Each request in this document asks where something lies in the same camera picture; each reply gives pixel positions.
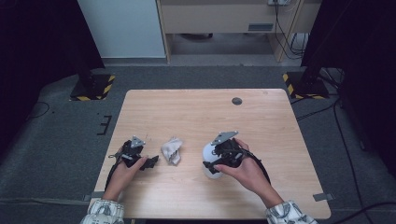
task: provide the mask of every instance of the sleeve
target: sleeve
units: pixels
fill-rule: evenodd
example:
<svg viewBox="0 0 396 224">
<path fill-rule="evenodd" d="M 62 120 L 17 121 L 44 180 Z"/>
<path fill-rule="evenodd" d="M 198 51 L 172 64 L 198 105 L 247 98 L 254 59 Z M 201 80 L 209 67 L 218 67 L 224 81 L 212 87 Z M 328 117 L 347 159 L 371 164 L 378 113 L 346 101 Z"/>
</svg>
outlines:
<svg viewBox="0 0 396 224">
<path fill-rule="evenodd" d="M 318 224 L 312 217 L 302 213 L 294 201 L 284 202 L 265 211 L 269 224 L 295 223 Z"/>
<path fill-rule="evenodd" d="M 123 206 L 108 200 L 93 203 L 80 224 L 123 224 Z"/>
</svg>

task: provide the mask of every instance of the crumpled paper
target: crumpled paper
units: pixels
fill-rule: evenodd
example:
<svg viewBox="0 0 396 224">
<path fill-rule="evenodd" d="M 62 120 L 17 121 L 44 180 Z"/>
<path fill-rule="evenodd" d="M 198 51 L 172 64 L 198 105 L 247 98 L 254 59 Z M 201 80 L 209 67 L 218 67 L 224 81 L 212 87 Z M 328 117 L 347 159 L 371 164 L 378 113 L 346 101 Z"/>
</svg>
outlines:
<svg viewBox="0 0 396 224">
<path fill-rule="evenodd" d="M 180 139 L 171 137 L 169 142 L 163 144 L 161 147 L 161 151 L 169 164 L 177 165 L 180 162 L 181 158 L 178 154 L 178 150 L 182 144 L 183 142 Z"/>
</svg>

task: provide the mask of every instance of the gray carpet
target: gray carpet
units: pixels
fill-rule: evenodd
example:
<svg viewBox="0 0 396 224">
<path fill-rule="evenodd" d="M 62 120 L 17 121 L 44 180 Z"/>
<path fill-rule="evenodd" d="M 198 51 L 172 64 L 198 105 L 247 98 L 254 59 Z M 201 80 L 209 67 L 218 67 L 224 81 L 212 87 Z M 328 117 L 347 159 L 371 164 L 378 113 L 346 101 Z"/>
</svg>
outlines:
<svg viewBox="0 0 396 224">
<path fill-rule="evenodd" d="M 109 95 L 103 101 L 88 102 L 68 100 L 77 76 L 52 83 L 40 93 L 31 118 L 21 128 L 7 160 L 0 166 L 0 198 L 80 201 L 83 195 L 91 193 L 128 90 L 286 89 L 281 75 L 300 70 L 299 67 L 259 66 L 108 67 L 95 73 L 116 76 Z M 328 90 L 335 93 L 330 86 Z M 337 96 L 326 100 L 307 99 L 292 107 L 298 118 L 327 107 L 336 99 Z M 336 112 L 364 206 L 396 202 L 396 180 L 375 152 L 361 150 L 345 111 L 337 106 Z M 112 116 L 112 120 L 106 134 L 98 135 L 104 130 L 101 123 L 107 122 L 104 116 Z M 332 109 L 302 119 L 299 124 L 320 183 L 325 192 L 335 197 L 329 201 L 332 217 L 319 222 L 334 223 L 359 211 L 361 205 Z M 87 205 L 0 203 L 0 224 L 6 223 L 6 219 L 9 223 L 79 223 L 86 210 Z M 368 215 L 374 223 L 392 223 L 396 219 L 396 207 L 376 207 Z M 358 215 L 345 223 L 370 222 L 365 215 Z"/>
</svg>

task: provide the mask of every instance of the white cabinet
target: white cabinet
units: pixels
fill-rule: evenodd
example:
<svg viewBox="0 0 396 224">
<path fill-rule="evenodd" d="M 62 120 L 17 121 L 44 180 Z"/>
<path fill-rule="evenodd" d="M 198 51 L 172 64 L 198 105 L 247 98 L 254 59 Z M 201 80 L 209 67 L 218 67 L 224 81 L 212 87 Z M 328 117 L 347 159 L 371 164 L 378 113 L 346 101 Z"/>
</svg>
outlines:
<svg viewBox="0 0 396 224">
<path fill-rule="evenodd" d="M 102 58 L 165 58 L 155 0 L 78 0 Z"/>
</svg>

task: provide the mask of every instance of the table top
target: table top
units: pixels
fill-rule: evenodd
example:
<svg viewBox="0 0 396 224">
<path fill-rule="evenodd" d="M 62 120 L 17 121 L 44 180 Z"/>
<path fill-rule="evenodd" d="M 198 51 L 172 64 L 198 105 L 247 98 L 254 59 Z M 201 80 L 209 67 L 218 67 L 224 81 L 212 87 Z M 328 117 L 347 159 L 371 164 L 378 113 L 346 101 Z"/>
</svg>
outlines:
<svg viewBox="0 0 396 224">
<path fill-rule="evenodd" d="M 233 104 L 240 98 L 241 105 Z M 237 138 L 262 160 L 272 185 L 284 200 L 294 200 L 314 218 L 331 214 L 318 176 L 290 106 L 278 89 L 128 91 L 111 138 L 95 191 L 105 189 L 113 155 L 133 135 L 146 142 L 141 155 L 160 155 L 153 169 L 139 171 L 123 192 L 125 217 L 172 219 L 260 219 L 260 198 L 232 177 L 210 179 L 203 172 L 202 150 L 219 132 Z M 161 146 L 171 137 L 183 141 L 177 166 Z"/>
</svg>

